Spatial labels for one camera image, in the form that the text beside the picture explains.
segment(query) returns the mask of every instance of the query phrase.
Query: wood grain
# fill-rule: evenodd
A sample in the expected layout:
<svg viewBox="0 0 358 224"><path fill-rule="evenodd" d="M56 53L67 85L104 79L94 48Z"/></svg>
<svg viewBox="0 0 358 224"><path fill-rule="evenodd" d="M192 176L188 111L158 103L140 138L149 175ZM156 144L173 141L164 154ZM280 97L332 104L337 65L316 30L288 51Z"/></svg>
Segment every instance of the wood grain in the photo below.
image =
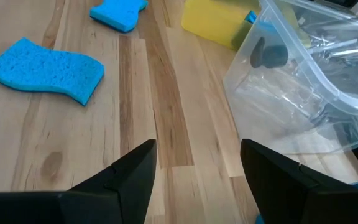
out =
<svg viewBox="0 0 358 224"><path fill-rule="evenodd" d="M181 28L184 0L150 0L128 34L89 17L101 2L0 0L0 55L27 37L105 67L86 106L0 84L0 191L69 189L157 138L146 223L253 223L258 209L222 86L235 52ZM289 157L358 180L352 154Z"/></svg>

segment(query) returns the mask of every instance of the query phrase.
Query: wooden table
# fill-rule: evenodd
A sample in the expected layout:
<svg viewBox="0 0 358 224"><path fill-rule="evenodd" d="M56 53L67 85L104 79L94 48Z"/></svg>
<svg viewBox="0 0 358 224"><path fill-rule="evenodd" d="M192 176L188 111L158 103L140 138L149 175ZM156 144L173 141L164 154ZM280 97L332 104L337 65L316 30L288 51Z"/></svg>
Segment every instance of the wooden table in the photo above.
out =
<svg viewBox="0 0 358 224"><path fill-rule="evenodd" d="M0 191L69 189L157 138L147 223L253 223L221 83L235 52L181 28L184 0L150 0L125 35L90 19L100 3L0 0L0 55L27 37L106 69L85 107L0 84Z"/></svg>

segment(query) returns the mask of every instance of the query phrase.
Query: plastic container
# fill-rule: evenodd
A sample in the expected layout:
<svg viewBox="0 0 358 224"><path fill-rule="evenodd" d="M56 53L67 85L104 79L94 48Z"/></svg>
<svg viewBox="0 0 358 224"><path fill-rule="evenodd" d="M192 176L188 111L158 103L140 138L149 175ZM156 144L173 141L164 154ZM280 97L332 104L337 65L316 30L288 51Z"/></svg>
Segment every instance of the plastic container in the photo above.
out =
<svg viewBox="0 0 358 224"><path fill-rule="evenodd" d="M251 24L244 19L260 11L258 0L187 0L182 27L232 49L238 49Z"/></svg>
<svg viewBox="0 0 358 224"><path fill-rule="evenodd" d="M301 0L260 0L260 5L224 78L240 139L284 154L358 147L358 94L343 91L358 88L353 81L358 64L353 71L336 70L351 72L345 79L353 84L344 86L342 76L329 76L338 64L323 57L357 46L358 35L346 39L328 30L352 24L355 34L355 16Z"/></svg>

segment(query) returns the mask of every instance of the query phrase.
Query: blue sponge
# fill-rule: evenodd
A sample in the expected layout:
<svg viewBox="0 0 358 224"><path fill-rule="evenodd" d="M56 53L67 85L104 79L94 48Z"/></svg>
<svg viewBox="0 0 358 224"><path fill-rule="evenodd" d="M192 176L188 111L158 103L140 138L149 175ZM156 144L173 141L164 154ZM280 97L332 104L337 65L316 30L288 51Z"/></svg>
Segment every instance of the blue sponge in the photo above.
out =
<svg viewBox="0 0 358 224"><path fill-rule="evenodd" d="M145 0L104 0L100 6L91 8L90 16L126 33L135 28L139 11L146 6Z"/></svg>
<svg viewBox="0 0 358 224"><path fill-rule="evenodd" d="M26 38L0 56L0 83L23 91L63 93L85 105L104 75L89 56L46 49Z"/></svg>

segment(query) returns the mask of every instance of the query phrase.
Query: sponge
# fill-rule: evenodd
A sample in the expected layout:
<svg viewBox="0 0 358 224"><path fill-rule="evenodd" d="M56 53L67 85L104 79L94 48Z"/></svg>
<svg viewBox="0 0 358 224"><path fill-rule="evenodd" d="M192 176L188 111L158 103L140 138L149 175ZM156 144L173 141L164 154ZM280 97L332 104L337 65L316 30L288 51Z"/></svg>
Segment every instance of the sponge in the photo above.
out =
<svg viewBox="0 0 358 224"><path fill-rule="evenodd" d="M146 6L145 0L104 0L100 6L91 8L90 16L126 33L135 28L139 11L145 9Z"/></svg>
<svg viewBox="0 0 358 224"><path fill-rule="evenodd" d="M85 105L104 75L89 56L46 49L26 38L0 56L0 83L16 90L63 93Z"/></svg>

